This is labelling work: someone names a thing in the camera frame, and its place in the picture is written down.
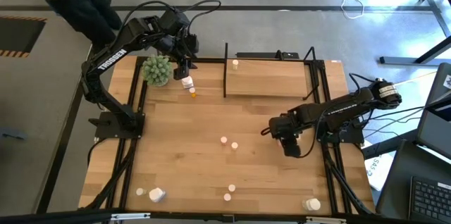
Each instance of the concrete floor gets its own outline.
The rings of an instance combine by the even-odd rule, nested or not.
[[[114,6],[134,6],[147,0],[113,0]],[[162,0],[190,5],[201,0]],[[339,6],[342,0],[221,0],[224,5]],[[413,6],[418,0],[362,0],[366,6]],[[447,0],[436,0],[443,17],[451,23]],[[39,6],[44,0],[0,0],[0,6]],[[427,1],[421,6],[428,6]],[[80,65],[89,42],[52,12],[10,12],[1,15],[47,17],[48,23],[28,58],[0,57],[0,125],[26,132],[25,141],[0,139],[0,215],[31,213],[42,186],[64,116],[68,110]],[[136,16],[161,12],[136,13]],[[218,11],[198,18],[192,31],[199,35],[199,56],[222,57],[224,42],[229,54],[245,51],[307,52],[315,46],[319,59],[341,60],[346,73],[384,77],[393,82],[432,72],[435,68],[382,66],[380,56],[420,56],[445,38],[431,12],[367,13],[348,20],[341,12]],[[108,85],[111,71],[105,74]],[[400,87],[404,95],[399,109],[424,104],[432,78]],[[350,89],[355,89],[348,79]],[[83,101],[70,144],[49,207],[50,211],[77,208],[85,179],[87,151],[92,145],[94,127],[88,118],[98,116],[93,104]],[[403,133],[416,127],[417,120],[393,125],[387,130]],[[383,121],[369,128],[385,125]],[[379,142],[392,137],[376,134]]]

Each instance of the succulent plant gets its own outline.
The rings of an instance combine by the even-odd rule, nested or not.
[[[165,56],[151,56],[142,64],[142,72],[148,85],[161,87],[168,83],[172,65]]]

